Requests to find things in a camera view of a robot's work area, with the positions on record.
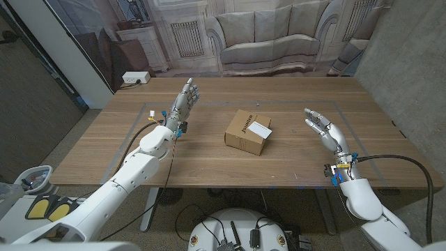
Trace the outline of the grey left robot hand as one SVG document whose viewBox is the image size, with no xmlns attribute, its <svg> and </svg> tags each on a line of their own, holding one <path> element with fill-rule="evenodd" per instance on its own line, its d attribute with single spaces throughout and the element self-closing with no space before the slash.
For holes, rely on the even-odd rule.
<svg viewBox="0 0 446 251">
<path fill-rule="evenodd" d="M 180 124 L 186 122 L 192 107 L 199 99 L 198 90 L 197 85 L 193 85 L 191 77 L 172 103 L 165 123 L 165 126 L 172 132 L 176 132 Z"/>
</svg>

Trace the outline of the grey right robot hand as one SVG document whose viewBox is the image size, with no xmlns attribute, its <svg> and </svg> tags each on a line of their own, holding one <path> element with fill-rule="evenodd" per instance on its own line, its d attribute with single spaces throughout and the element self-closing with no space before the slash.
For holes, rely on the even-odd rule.
<svg viewBox="0 0 446 251">
<path fill-rule="evenodd" d="M 304 113 L 307 117 L 305 123 L 320 137 L 328 150 L 332 152 L 341 150 L 345 154 L 351 153 L 346 138 L 338 126 L 322 114 L 309 108 L 305 108 Z"/>
</svg>

